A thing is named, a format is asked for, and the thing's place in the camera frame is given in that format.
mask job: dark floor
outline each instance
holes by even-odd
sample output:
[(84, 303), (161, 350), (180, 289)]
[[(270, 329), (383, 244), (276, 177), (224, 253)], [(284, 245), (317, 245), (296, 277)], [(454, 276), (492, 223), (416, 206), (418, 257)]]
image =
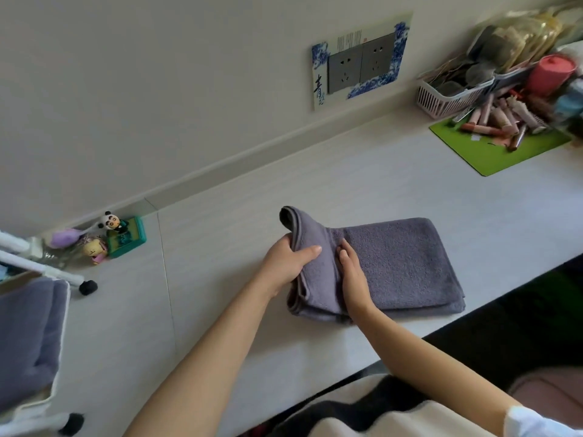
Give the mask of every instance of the dark floor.
[[(583, 255), (425, 337), (500, 389), (536, 368), (583, 365)], [(278, 414), (245, 437), (261, 437), (327, 392), (369, 374), (382, 362)]]

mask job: towel fold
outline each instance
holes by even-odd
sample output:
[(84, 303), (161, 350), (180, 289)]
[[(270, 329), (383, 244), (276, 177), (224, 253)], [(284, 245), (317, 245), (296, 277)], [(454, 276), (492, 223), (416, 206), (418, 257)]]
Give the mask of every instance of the towel fold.
[(449, 315), (465, 309), (462, 288), (429, 219), (327, 228), (295, 207), (283, 207), (279, 219), (291, 231), (292, 250), (322, 246), (292, 283), (288, 309), (293, 315), (350, 322), (336, 263), (342, 238), (359, 256), (374, 304), (388, 316)]
[(0, 296), (0, 412), (55, 379), (68, 288), (40, 277)]

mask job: red lid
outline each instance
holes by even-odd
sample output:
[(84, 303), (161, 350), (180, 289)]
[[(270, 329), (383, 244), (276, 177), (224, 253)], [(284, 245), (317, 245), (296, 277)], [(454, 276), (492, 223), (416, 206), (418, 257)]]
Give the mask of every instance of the red lid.
[(563, 55), (545, 56), (539, 61), (539, 66), (541, 69), (557, 73), (572, 73), (576, 68), (575, 63)]

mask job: folded gray fabric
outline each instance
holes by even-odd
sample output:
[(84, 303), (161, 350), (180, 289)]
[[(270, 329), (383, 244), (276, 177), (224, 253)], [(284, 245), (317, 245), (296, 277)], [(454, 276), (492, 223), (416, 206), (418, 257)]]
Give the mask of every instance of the folded gray fabric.
[(336, 262), (342, 238), (359, 256), (373, 302), (388, 316), (449, 315), (465, 309), (462, 288), (429, 219), (327, 228), (297, 208), (283, 207), (279, 220), (291, 231), (294, 251), (322, 246), (292, 284), (288, 308), (296, 316), (350, 322)]
[(55, 379), (66, 299), (66, 282), (47, 277), (0, 296), (0, 411)]

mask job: person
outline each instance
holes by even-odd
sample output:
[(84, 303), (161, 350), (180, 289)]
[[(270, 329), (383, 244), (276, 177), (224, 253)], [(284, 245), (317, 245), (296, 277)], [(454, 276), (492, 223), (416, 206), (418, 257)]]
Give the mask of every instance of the person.
[[(154, 392), (124, 436), (215, 435), (270, 299), (321, 250), (312, 246), (294, 252), (289, 235), (276, 242), (259, 271)], [(340, 401), (333, 391), (275, 427), (274, 436), (583, 436), (522, 407), (391, 320), (371, 300), (357, 252), (346, 240), (337, 252), (348, 314), (392, 375), (340, 388)], [(359, 383), (360, 392), (352, 387)]]

